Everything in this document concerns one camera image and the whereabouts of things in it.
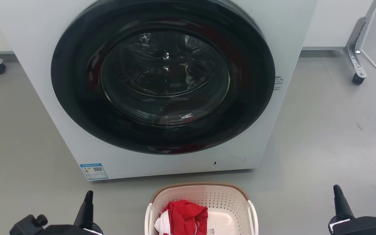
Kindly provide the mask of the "silver metal stand leg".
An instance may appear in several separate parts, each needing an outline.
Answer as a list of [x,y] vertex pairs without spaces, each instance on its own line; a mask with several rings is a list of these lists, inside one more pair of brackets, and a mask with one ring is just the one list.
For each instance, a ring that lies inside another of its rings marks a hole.
[[364,41],[368,31],[370,30],[371,20],[373,19],[375,13],[376,0],[373,0],[366,15],[357,20],[355,27],[349,37],[349,40],[346,46],[343,48],[343,52],[346,58],[349,60],[349,63],[353,67],[354,72],[357,73],[360,77],[364,77],[365,79],[368,76],[358,57],[362,53]]

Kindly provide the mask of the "blue energy label sticker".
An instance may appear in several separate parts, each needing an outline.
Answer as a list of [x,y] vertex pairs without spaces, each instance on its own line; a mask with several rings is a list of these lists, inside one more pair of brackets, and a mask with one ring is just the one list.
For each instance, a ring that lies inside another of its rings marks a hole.
[[102,164],[79,164],[87,180],[108,180]]

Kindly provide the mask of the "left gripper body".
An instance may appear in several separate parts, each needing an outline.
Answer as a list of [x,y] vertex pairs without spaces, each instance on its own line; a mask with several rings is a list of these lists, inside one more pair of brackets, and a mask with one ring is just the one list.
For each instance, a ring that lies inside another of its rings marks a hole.
[[95,230],[81,228],[74,225],[50,225],[44,215],[35,218],[33,215],[24,217],[15,223],[9,231],[9,235],[103,235]]

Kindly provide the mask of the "white garment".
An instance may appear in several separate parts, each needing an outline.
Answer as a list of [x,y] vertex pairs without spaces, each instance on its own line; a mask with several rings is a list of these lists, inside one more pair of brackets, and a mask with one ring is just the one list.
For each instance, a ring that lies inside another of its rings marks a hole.
[[158,235],[172,235],[169,219],[169,210],[164,211],[154,224],[155,230]]

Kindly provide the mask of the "white front-load washing machine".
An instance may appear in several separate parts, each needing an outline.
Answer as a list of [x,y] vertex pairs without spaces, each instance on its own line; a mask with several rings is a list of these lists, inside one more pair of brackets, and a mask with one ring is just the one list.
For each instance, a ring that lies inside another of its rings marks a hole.
[[0,0],[0,27],[77,164],[102,164],[111,179],[224,171],[217,156],[240,155],[257,168],[296,67],[318,0],[227,0],[261,31],[273,55],[275,83],[268,106],[244,132],[186,154],[139,153],[107,143],[80,127],[59,103],[51,80],[53,53],[71,22],[97,0]]

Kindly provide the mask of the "black round washer door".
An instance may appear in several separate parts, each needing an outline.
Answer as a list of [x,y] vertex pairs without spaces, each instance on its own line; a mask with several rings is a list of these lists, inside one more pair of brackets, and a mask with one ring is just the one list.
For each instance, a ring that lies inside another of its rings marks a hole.
[[273,55],[227,0],[97,0],[66,28],[51,80],[85,131],[146,154],[215,147],[268,106]]

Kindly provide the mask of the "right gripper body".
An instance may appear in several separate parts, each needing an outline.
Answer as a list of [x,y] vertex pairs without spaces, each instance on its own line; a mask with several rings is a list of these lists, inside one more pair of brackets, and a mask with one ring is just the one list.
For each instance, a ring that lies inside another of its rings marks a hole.
[[358,217],[339,220],[334,216],[328,229],[331,235],[376,235],[376,217]]

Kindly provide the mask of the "red garment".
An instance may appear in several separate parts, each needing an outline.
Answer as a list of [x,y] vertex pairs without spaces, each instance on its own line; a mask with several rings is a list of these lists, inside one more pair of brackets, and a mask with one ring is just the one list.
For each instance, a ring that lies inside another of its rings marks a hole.
[[169,202],[162,213],[169,210],[172,235],[206,235],[208,222],[208,207],[179,200]]

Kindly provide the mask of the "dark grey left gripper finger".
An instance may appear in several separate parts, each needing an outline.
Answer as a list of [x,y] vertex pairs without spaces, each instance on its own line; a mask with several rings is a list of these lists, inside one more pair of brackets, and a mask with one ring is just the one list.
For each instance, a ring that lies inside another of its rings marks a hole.
[[93,210],[93,191],[88,191],[82,205],[79,208],[78,214],[74,221],[74,226],[93,230]]

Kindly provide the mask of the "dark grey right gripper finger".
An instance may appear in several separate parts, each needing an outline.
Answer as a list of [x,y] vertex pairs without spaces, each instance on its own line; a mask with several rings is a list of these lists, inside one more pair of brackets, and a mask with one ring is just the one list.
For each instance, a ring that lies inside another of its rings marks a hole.
[[355,219],[350,206],[346,200],[346,197],[339,185],[333,186],[334,203],[336,215],[333,217],[333,221],[343,221]]

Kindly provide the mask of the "cream perforated laundry basket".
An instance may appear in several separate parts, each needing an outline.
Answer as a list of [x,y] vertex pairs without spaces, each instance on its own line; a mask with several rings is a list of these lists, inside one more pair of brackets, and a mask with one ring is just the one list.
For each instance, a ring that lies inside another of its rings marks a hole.
[[154,224],[169,203],[187,200],[208,207],[208,228],[215,235],[259,235],[255,207],[238,186],[219,182],[190,182],[165,186],[152,196],[146,209],[144,235],[158,235]]

